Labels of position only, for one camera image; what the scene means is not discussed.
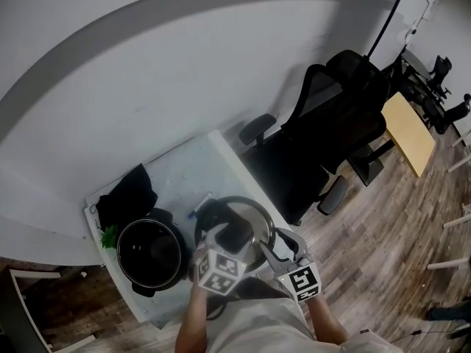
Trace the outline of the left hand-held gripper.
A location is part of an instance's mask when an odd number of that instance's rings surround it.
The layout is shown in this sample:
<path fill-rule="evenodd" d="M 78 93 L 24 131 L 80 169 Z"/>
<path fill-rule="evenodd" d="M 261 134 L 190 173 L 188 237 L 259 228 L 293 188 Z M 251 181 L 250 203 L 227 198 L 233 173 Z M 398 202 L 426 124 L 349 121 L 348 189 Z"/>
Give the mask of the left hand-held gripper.
<path fill-rule="evenodd" d="M 227 256 L 222 246 L 216 242 L 216 235 L 225 229 L 225 223 L 216 225 L 202 235 L 204 246 L 196 260 L 196 280 L 198 286 L 220 296 L 228 295 L 241 281 L 247 264 L 252 262 L 253 242 L 246 242 L 235 258 Z"/>

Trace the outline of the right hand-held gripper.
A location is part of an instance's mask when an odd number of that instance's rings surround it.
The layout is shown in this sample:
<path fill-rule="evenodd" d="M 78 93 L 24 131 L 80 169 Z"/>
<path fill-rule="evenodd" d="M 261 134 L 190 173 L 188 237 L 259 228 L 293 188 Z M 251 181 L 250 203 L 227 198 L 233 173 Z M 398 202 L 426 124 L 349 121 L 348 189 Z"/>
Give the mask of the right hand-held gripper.
<path fill-rule="evenodd" d="M 322 282 L 316 263 L 311 262 L 307 243 L 295 232 L 275 229 L 278 236 L 293 252 L 289 258 L 279 258 L 264 242 L 259 246 L 275 273 L 281 288 L 297 303 L 305 302 L 321 293 Z"/>

